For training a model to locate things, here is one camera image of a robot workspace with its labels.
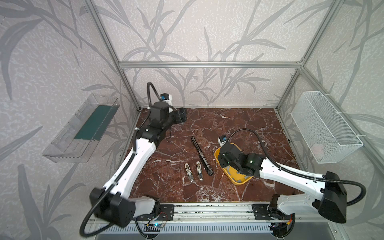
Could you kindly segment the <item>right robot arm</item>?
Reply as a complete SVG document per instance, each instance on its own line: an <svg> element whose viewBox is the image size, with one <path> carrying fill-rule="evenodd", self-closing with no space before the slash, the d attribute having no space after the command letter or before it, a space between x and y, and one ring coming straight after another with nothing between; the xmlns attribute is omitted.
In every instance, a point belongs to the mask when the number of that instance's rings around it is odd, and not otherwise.
<svg viewBox="0 0 384 240"><path fill-rule="evenodd" d="M242 184L251 178L275 181L296 190L299 195L274 195L269 212L273 215L318 213L328 221L344 224L347 221L347 191L337 174L309 173L285 165L277 166L263 155L244 154L230 143L225 135L218 138L220 147L215 159L229 178Z"/></svg>

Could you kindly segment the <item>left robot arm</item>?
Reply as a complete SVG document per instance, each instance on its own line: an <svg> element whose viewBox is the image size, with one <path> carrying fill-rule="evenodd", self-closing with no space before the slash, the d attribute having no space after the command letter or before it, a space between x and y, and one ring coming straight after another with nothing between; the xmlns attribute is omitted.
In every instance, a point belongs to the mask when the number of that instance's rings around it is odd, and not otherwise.
<svg viewBox="0 0 384 240"><path fill-rule="evenodd" d="M160 100L149 108L148 124L138 128L133 147L122 165L101 189L95 188L90 193L91 214L119 227L126 227L139 216L157 215L160 205L157 200L151 197L131 198L131 191L167 131L186 120L186 109L175 109L172 96L161 94Z"/></svg>

